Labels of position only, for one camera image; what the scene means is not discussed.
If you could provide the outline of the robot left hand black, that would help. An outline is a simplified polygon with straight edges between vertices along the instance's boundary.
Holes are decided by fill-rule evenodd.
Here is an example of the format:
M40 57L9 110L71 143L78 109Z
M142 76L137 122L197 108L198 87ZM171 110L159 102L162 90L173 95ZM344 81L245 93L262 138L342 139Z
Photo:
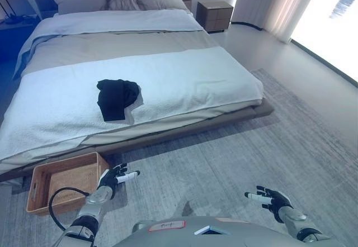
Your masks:
M127 172L127 164L121 163L112 169L106 169L102 175L100 176L100 180L98 182L97 189L102 187L107 187L111 189L111 197L113 199L115 197L116 188L119 184L125 183L131 179L140 175L140 171L136 170L133 172Z

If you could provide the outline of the robot right hand black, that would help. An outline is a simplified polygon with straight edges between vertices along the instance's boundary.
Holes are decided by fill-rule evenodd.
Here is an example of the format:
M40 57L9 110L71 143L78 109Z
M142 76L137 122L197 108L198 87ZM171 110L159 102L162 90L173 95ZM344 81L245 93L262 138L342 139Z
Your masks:
M246 198L261 202L264 209L274 214L277 222L283 224L284 221L279 215L279 210L283 207L293 208L290 200L281 192L263 186L256 186L256 193L245 192Z

